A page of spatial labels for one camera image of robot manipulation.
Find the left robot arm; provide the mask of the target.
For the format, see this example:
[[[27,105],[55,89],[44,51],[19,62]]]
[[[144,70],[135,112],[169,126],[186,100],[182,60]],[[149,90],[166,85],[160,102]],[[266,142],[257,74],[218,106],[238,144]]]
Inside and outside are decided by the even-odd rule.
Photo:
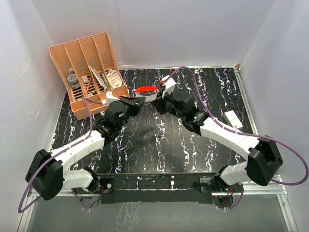
[[[97,124],[75,141],[50,152],[38,151],[30,165],[25,180],[44,199],[54,198],[62,190],[83,188],[98,191],[98,175],[90,168],[71,171],[70,167],[90,153],[99,150],[119,136],[131,116],[136,116],[145,97],[120,97],[109,104]]]

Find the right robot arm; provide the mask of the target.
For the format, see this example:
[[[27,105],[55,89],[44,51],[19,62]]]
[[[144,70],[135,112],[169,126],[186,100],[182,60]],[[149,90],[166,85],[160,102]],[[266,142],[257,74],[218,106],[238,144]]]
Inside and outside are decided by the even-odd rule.
[[[241,135],[239,131],[230,132],[230,126],[216,123],[209,113],[197,108],[191,96],[158,97],[152,105],[160,114],[178,117],[189,131],[215,140],[245,159],[242,163],[221,168],[209,181],[194,182],[200,192],[225,192],[234,184],[246,181],[267,186],[283,164],[279,149],[269,136],[258,139]]]

